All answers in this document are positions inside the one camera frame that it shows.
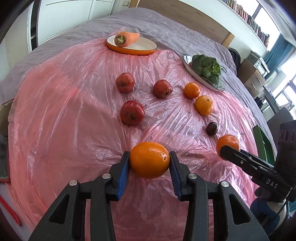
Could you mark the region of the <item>right hand blue glove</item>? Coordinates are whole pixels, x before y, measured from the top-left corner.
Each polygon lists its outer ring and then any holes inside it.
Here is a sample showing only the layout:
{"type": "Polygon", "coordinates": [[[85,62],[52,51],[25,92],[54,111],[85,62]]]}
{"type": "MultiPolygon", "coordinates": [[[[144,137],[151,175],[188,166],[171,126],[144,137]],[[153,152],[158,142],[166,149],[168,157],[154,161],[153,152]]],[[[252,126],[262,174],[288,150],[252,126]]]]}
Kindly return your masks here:
{"type": "Polygon", "coordinates": [[[269,240],[292,240],[295,235],[295,214],[290,213],[287,200],[275,202],[273,195],[259,187],[250,210],[257,218],[269,240]]]}

